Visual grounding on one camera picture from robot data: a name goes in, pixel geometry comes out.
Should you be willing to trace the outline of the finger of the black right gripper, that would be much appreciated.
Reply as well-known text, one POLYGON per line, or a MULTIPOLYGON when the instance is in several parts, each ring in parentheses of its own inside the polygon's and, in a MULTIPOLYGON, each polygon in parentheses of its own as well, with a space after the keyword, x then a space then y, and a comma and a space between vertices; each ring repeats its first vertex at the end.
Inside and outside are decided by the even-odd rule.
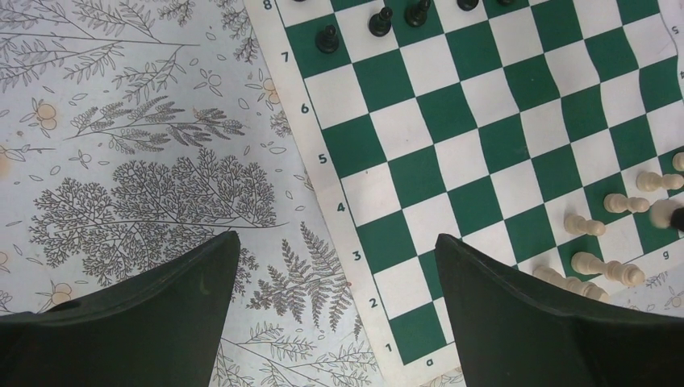
POLYGON ((656 228, 683 231, 683 204, 672 199, 658 200, 649 210, 649 219, 656 228))

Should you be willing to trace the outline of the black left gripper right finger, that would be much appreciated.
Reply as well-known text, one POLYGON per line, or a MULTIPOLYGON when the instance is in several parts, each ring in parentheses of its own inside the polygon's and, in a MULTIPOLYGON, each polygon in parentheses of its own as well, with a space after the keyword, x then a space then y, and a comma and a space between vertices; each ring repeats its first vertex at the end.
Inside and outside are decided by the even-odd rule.
POLYGON ((467 385, 682 385, 681 318, 571 293, 449 234, 435 256, 467 385))

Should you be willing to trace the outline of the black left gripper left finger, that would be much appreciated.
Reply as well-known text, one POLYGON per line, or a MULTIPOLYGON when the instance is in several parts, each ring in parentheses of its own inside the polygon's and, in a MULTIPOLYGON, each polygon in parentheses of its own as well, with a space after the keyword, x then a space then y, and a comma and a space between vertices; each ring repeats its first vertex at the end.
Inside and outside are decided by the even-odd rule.
POLYGON ((95 293, 2 316, 2 385, 209 385, 239 255, 226 231, 95 293))

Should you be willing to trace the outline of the white pawn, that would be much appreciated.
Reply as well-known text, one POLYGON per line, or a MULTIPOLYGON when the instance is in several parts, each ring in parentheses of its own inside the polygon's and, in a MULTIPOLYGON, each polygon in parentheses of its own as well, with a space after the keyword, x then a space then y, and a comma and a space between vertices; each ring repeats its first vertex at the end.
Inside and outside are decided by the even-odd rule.
POLYGON ((621 193, 609 193, 603 200, 606 211, 610 213, 644 213, 649 210, 650 203, 645 198, 630 197, 621 193))
POLYGON ((672 165, 675 170, 684 171, 684 152, 678 152, 673 156, 672 165))
POLYGON ((604 223, 586 219, 578 214, 570 214, 564 220, 564 228, 571 235, 601 236, 606 232, 604 223))
POLYGON ((676 190, 684 185, 684 178, 679 174, 659 175, 654 172, 642 172, 637 176, 636 187, 644 192, 653 192, 658 189, 676 190))

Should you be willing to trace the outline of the white tall piece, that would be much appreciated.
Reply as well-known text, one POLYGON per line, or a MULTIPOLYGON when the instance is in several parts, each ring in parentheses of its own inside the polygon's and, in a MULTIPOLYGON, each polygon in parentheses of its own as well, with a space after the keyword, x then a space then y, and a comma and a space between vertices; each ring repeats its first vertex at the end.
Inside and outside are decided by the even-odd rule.
POLYGON ((618 281, 622 285, 637 286, 645 281, 644 272, 634 264, 623 264, 612 260, 601 261, 589 252, 577 252, 571 258, 572 269, 583 275, 603 275, 609 281, 618 281))
POLYGON ((596 284, 589 281, 580 281, 576 277, 563 277, 559 272, 550 267, 537 266, 532 272, 532 275, 551 285, 555 285, 558 288, 581 295, 585 298, 605 303, 610 301, 609 294, 596 284))

